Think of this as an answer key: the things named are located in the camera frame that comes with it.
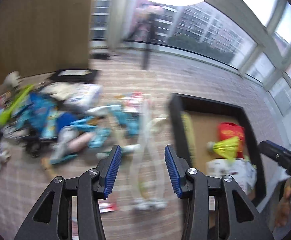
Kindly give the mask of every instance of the red pouch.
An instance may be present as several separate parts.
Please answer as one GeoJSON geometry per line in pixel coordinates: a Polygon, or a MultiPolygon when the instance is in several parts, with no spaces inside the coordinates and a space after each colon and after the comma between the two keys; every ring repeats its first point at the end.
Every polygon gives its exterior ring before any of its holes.
{"type": "Polygon", "coordinates": [[[219,140],[232,138],[234,136],[239,137],[240,144],[238,148],[237,158],[243,158],[243,146],[244,146],[244,128],[231,122],[222,122],[218,126],[219,140]]]}

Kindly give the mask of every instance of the yellow object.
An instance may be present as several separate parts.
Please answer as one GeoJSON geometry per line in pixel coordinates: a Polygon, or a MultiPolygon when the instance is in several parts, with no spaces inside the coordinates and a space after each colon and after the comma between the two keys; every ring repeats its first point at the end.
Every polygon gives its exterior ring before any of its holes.
{"type": "Polygon", "coordinates": [[[214,143],[212,150],[223,158],[233,160],[237,157],[239,143],[239,137],[234,136],[229,139],[214,143]]]}
{"type": "Polygon", "coordinates": [[[22,91],[19,92],[18,95],[16,95],[16,98],[12,102],[11,106],[1,112],[0,114],[0,125],[3,126],[6,124],[6,122],[9,121],[11,117],[12,111],[16,108],[19,107],[19,104],[22,102],[22,100],[25,98],[25,96],[32,90],[33,85],[28,85],[26,86],[22,91]]]}
{"type": "Polygon", "coordinates": [[[183,122],[184,133],[185,133],[186,140],[188,143],[190,158],[192,160],[192,163],[195,163],[194,158],[195,158],[196,147],[195,147],[195,138],[194,138],[194,131],[192,127],[191,116],[186,112],[182,112],[181,118],[183,122]]]}

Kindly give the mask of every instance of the shuttlecock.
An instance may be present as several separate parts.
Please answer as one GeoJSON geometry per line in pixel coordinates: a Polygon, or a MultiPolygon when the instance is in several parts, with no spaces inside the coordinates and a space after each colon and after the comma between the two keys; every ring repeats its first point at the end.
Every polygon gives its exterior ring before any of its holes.
{"type": "Polygon", "coordinates": [[[225,159],[234,159],[237,157],[239,143],[239,137],[234,136],[217,143],[208,142],[207,148],[210,152],[215,152],[225,159]]]}

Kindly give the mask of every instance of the floor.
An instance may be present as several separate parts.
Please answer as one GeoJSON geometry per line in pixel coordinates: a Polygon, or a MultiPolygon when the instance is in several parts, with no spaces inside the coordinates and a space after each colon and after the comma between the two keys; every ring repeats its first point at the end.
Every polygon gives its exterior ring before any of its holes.
{"type": "MultiPolygon", "coordinates": [[[[123,51],[108,61],[93,60],[90,66],[100,69],[97,83],[103,86],[99,105],[111,102],[120,93],[141,91],[153,97],[152,116],[168,113],[167,103],[173,92],[210,98],[244,107],[257,141],[269,139],[281,144],[275,120],[268,110],[263,88],[249,80],[206,63],[166,54],[151,55],[148,71],[140,70],[142,55],[138,51],[123,51]]],[[[22,83],[39,83],[49,74],[25,78],[22,83]]],[[[164,187],[168,207],[160,212],[135,212],[127,181],[128,163],[119,169],[112,197],[119,211],[102,214],[107,239],[180,239],[181,206],[173,193],[164,163],[164,147],[173,144],[169,123],[156,136],[155,147],[165,171],[164,187]]],[[[0,172],[0,234],[6,240],[14,238],[33,204],[50,180],[43,172],[39,159],[31,159],[19,146],[11,146],[12,158],[0,172]]],[[[276,163],[263,158],[266,181],[269,182],[276,163]]],[[[154,179],[149,158],[145,157],[141,174],[154,179]]],[[[82,154],[57,169],[65,179],[81,175],[97,162],[82,154]]]]}

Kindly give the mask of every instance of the metal screw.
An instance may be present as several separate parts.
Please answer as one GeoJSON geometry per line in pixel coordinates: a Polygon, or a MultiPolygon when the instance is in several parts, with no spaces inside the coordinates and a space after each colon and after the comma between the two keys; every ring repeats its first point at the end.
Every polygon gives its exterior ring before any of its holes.
{"type": "Polygon", "coordinates": [[[231,177],[230,175],[225,175],[225,176],[224,176],[224,180],[225,180],[226,182],[231,182],[231,181],[232,181],[232,177],[231,177]]]}
{"type": "Polygon", "coordinates": [[[197,174],[197,169],[195,169],[195,168],[190,168],[190,169],[188,169],[188,172],[190,173],[190,174],[197,174]]]}
{"type": "Polygon", "coordinates": [[[57,177],[55,177],[55,178],[53,179],[53,181],[54,181],[55,183],[60,183],[60,182],[62,181],[62,177],[57,176],[57,177]]]}
{"type": "Polygon", "coordinates": [[[90,169],[89,170],[89,174],[90,175],[96,175],[98,173],[98,170],[97,169],[90,169]]]}

